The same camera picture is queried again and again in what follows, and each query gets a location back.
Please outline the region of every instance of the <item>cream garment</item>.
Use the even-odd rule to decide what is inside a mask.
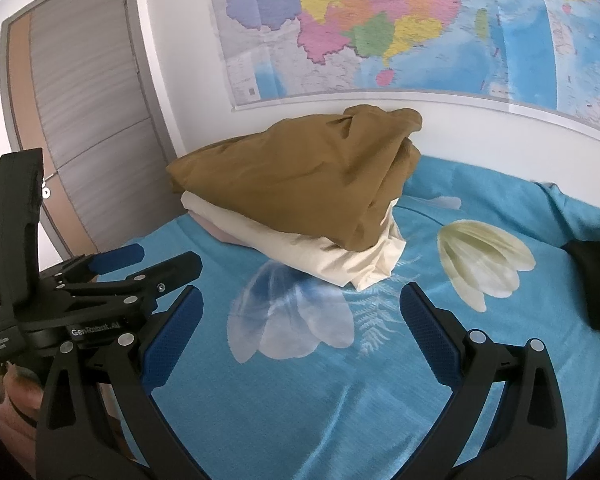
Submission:
[[[272,260],[334,285],[345,286],[351,282],[355,290],[364,290],[390,277],[404,250],[406,242],[391,214],[397,202],[393,200],[389,204],[382,219],[382,234],[378,243],[358,253],[347,251],[324,237],[274,231],[239,213],[206,202],[188,191],[182,195],[182,204],[190,212]]]

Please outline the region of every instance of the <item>brown cloth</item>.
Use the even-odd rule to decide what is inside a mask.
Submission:
[[[175,192],[190,191],[276,231],[365,251],[378,242],[389,202],[415,170],[419,151],[408,137],[421,126],[415,110],[358,105],[216,142],[167,171]]]

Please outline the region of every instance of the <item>folded clothes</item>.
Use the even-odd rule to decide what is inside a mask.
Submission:
[[[393,200],[380,226],[378,242],[366,251],[347,251],[324,237],[289,234],[215,206],[193,193],[182,195],[182,204],[200,225],[221,241],[247,245],[273,260],[301,270],[334,285],[352,283],[356,290],[391,276],[406,242],[393,219]]]
[[[376,247],[389,203],[419,160],[408,139],[422,117],[370,106],[286,119],[222,140],[167,168],[177,192],[277,232],[324,237],[349,251]]]

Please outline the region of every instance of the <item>bed sheet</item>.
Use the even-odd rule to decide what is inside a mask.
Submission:
[[[392,478],[450,395],[401,320],[410,281],[496,342],[542,339],[566,413],[569,473],[595,449],[600,333],[560,247],[600,240],[600,210],[551,184],[423,157],[394,216],[405,251],[390,279],[363,292],[222,244],[188,215],[136,240],[140,265],[100,277],[201,256],[203,319],[153,398],[213,480]],[[478,452],[501,391],[491,388],[459,462]]]

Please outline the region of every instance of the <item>gray door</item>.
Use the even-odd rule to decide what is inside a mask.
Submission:
[[[41,0],[4,29],[14,140],[45,150],[44,208],[69,254],[116,248],[184,212],[138,23],[134,0]]]

